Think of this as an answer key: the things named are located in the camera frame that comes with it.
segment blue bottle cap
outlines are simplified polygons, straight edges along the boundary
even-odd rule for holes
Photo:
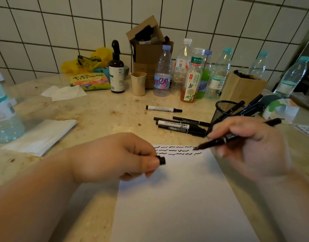
[[[309,61],[309,57],[307,56],[301,56],[298,61],[303,61],[303,62],[308,62]]]
[[[231,54],[233,52],[233,48],[224,48],[223,52]]]
[[[269,55],[269,52],[267,52],[267,51],[261,51],[259,53],[259,57],[267,57],[268,55]]]
[[[204,54],[205,54],[206,56],[207,56],[207,55],[208,55],[208,56],[211,56],[211,55],[213,54],[213,51],[206,49]]]
[[[170,51],[171,46],[170,45],[162,45],[162,50],[168,50]]]

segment bottle label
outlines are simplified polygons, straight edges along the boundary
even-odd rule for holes
[[[186,84],[186,91],[185,91],[185,96],[184,96],[185,101],[194,100],[197,86],[200,81],[200,77],[201,75],[198,72],[191,72],[187,75],[187,84]]]
[[[170,75],[157,76],[155,75],[155,81],[153,86],[157,89],[168,89],[170,84]]]
[[[175,71],[184,72],[187,69],[188,69],[188,60],[176,59]]]
[[[225,79],[217,79],[215,77],[210,77],[208,85],[211,89],[221,90],[224,85]]]
[[[192,57],[190,64],[195,65],[195,66],[201,66],[202,62],[203,62],[203,58]]]
[[[115,92],[124,91],[124,67],[109,67],[111,90]]]
[[[15,110],[13,109],[7,95],[0,98],[0,121],[5,121],[10,119],[15,115]]]
[[[298,84],[295,82],[281,81],[276,90],[280,93],[290,94]]]
[[[206,87],[207,87],[208,81],[200,81],[199,86],[198,86],[198,91],[199,92],[205,92]]]

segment plastic water bottle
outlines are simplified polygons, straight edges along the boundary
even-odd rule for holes
[[[174,66],[174,72],[171,76],[171,88],[170,91],[174,95],[179,95],[181,87],[183,86],[183,81],[187,75],[188,62],[191,56],[190,45],[192,39],[184,39],[184,46],[181,51],[178,53],[176,63]]]
[[[211,74],[211,68],[212,68],[212,64],[211,64],[212,54],[213,54],[213,51],[205,50],[204,55],[206,57],[203,60],[203,65],[204,65],[203,75],[202,75],[202,79],[200,80],[200,83],[198,85],[198,91],[197,91],[196,98],[203,98],[204,94],[206,92],[206,87],[207,87],[207,83],[208,83],[209,76]]]
[[[189,63],[187,76],[181,88],[180,100],[185,103],[193,103],[196,100],[196,94],[200,79],[203,74],[202,62],[205,49],[195,48]]]
[[[308,61],[309,57],[301,56],[298,61],[292,65],[283,75],[279,85],[274,92],[289,97],[304,76],[307,70]]]
[[[208,81],[209,88],[206,89],[206,97],[210,100],[219,98],[226,76],[231,66],[231,53],[233,48],[225,48],[212,68],[211,76]]]
[[[171,46],[169,45],[162,46],[162,54],[156,68],[153,93],[154,95],[159,97],[165,97],[169,95],[170,74],[172,65],[170,48]]]
[[[261,51],[259,53],[259,56],[257,57],[257,59],[249,67],[247,73],[254,75],[258,78],[261,78],[262,74],[265,70],[265,60],[266,60],[266,57],[268,56],[268,54],[269,53],[266,52],[266,51]]]
[[[25,127],[16,115],[0,84],[0,143],[11,142],[20,138],[24,132]]]

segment right hand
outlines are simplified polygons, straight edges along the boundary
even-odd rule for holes
[[[291,158],[288,144],[275,127],[254,117],[233,116],[216,124],[207,137],[212,140],[229,132],[246,139],[216,147],[217,155],[227,159],[240,174],[259,181],[289,173]]]

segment left hand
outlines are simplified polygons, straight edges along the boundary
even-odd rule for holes
[[[118,133],[65,150],[77,183],[147,177],[159,167],[154,147],[133,133]]]

